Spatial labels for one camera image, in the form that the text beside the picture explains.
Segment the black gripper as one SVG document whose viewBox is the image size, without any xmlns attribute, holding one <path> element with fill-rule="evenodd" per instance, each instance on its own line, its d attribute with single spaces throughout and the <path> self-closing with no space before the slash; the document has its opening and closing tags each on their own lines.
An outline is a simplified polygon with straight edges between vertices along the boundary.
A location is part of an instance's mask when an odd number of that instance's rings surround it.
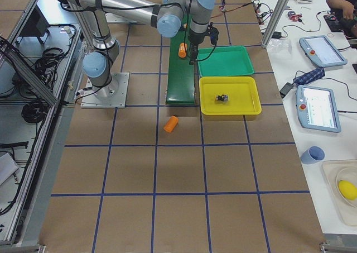
<svg viewBox="0 0 357 253">
<path fill-rule="evenodd" d="M 203 33 L 197 33 L 192 29 L 189 29 L 189 64 L 194 65 L 197 61 L 197 47 L 204 41 L 204 38 L 209 37 L 213 46 L 216 46 L 219 39 L 219 31 L 213 24 L 209 24 L 207 29 Z"/>
</svg>

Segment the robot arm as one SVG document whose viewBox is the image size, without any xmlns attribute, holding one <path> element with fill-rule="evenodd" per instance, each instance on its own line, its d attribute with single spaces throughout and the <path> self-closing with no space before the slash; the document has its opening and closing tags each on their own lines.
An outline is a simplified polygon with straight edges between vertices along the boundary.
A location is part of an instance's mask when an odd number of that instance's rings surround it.
<svg viewBox="0 0 357 253">
<path fill-rule="evenodd" d="M 216 45 L 218 30 L 210 23 L 215 0 L 162 0 L 153 3 L 147 0 L 58 0 L 61 4 L 73 4 L 76 13 L 84 16 L 84 23 L 91 33 L 94 51 L 84 58 L 83 69 L 90 79 L 98 99 L 106 99 L 112 89 L 118 88 L 110 73 L 119 54 L 119 42 L 111 35 L 106 13 L 119 15 L 129 20 L 150 25 L 166 38 L 179 32 L 184 16 L 190 16 L 189 63 L 197 62 L 199 45 L 205 37 Z"/>
</svg>

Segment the person forearm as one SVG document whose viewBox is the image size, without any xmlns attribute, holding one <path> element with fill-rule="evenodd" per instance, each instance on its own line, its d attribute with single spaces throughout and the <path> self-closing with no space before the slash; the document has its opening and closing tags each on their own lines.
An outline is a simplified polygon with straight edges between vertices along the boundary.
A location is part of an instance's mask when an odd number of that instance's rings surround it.
<svg viewBox="0 0 357 253">
<path fill-rule="evenodd" d="M 326 0 L 338 20 L 355 20 L 356 0 Z"/>
</svg>

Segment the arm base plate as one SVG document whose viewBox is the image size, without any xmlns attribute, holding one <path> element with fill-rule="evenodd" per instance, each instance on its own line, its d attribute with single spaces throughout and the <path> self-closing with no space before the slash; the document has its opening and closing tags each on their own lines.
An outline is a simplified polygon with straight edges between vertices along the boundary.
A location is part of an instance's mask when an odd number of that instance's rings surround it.
<svg viewBox="0 0 357 253">
<path fill-rule="evenodd" d="M 89 89 L 81 99 L 81 108 L 124 108 L 130 73 L 111 73 L 112 81 L 106 87 Z"/>
</svg>

